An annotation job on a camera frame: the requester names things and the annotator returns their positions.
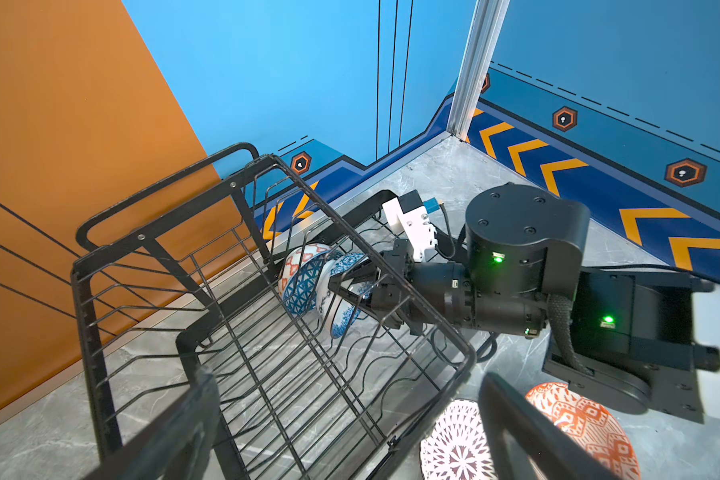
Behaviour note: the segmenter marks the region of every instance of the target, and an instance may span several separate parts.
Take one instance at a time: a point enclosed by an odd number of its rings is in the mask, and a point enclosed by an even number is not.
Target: blue and white bowl
[[[311,252],[311,250],[314,250],[314,248],[311,247],[316,245],[319,244],[306,246],[307,254],[305,254],[305,256],[309,254],[312,255],[308,260],[302,261],[301,267],[299,267],[294,274],[287,278],[285,282],[286,286],[282,290],[282,302],[285,304],[288,312],[293,315],[303,315],[315,308],[317,298],[315,287],[317,285],[318,278],[320,277],[320,273],[322,272],[322,268],[327,261],[335,259],[337,256],[341,255],[341,252],[336,250],[323,251],[320,249],[320,251]],[[295,266],[297,266],[299,262],[298,257],[301,255],[300,250],[301,249],[299,248],[290,255],[295,257],[293,262],[290,262]],[[288,262],[286,262],[283,271],[284,279],[287,274],[287,268]]]
[[[355,320],[365,320],[368,315],[360,309],[355,309],[351,302],[339,297],[328,289],[328,282],[331,276],[346,272],[354,265],[365,260],[365,254],[346,254],[337,260],[327,262],[322,268],[317,286],[317,307],[320,317],[329,325],[331,337],[337,339],[344,336],[344,333]],[[342,286],[350,292],[367,298],[371,293],[373,282],[360,282],[352,284],[352,279],[346,279]]]

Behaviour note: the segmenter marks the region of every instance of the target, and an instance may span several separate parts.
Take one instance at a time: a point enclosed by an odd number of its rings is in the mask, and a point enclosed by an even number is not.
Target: braided cable sleeve
[[[568,366],[586,375],[592,375],[592,371],[579,360],[570,339],[570,312],[573,308],[574,302],[564,296],[551,294],[547,298],[547,316],[560,354]]]

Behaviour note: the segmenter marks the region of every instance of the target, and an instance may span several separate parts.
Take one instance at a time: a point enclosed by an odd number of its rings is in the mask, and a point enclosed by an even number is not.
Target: black wire dish rack
[[[116,241],[89,240],[95,227],[239,150],[253,161],[234,175]],[[340,216],[279,157],[236,144],[88,220],[77,241],[90,253],[75,262],[72,285],[101,460],[195,384],[203,365],[220,393],[212,447],[225,478],[389,477],[476,360],[379,253],[396,238],[381,210],[393,197],[383,190]],[[234,208],[219,215],[230,201]],[[294,201],[284,219],[280,207]],[[221,230],[198,241],[193,226],[208,224],[199,219],[212,211]],[[262,212],[273,216],[266,227],[256,220]],[[274,234],[278,225],[286,228]],[[402,292],[398,306],[337,339],[315,310],[288,312],[276,288],[282,264],[312,243],[364,253],[374,284]],[[407,302],[432,322],[423,335],[388,326]],[[106,355],[106,344],[136,335]]]

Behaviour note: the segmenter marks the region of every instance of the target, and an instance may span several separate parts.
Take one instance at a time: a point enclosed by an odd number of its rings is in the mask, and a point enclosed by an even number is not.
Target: metal corner post
[[[472,113],[478,104],[480,86],[494,55],[508,5],[509,0],[478,0],[474,6],[467,47],[448,116],[448,132],[461,140],[467,136]]]

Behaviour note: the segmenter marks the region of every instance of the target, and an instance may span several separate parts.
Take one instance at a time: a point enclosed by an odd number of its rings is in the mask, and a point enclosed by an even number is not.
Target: floor
[[[342,213],[382,189],[403,194],[417,189],[422,198],[436,197],[445,202],[451,228],[458,231],[464,222],[464,210],[470,199],[482,190],[507,182],[527,183],[468,144],[446,139],[409,164],[360,193],[338,208]],[[444,227],[440,213],[433,222]],[[585,265],[658,263],[637,246],[592,222],[584,252]],[[192,319],[173,318],[178,326]],[[484,334],[472,338],[478,344]],[[486,371],[502,375],[521,393],[539,383],[552,380],[540,371],[546,346],[546,334],[528,341],[502,336],[498,353],[485,366],[477,366],[459,398],[474,399]],[[163,347],[133,341],[113,354],[124,359]],[[131,381],[171,382],[182,377],[180,365],[162,363],[157,369],[135,373]],[[124,430],[135,432],[148,418],[170,402],[168,396],[139,406],[131,413],[132,423]],[[697,425],[657,412],[630,416],[614,412],[630,437],[643,478],[720,478],[720,420],[708,418]],[[96,445],[90,425],[86,389],[82,376],[39,400],[0,426],[0,479],[13,478],[80,478],[96,466]],[[420,478],[416,455],[410,456],[396,478]],[[212,459],[205,478],[222,478]]]

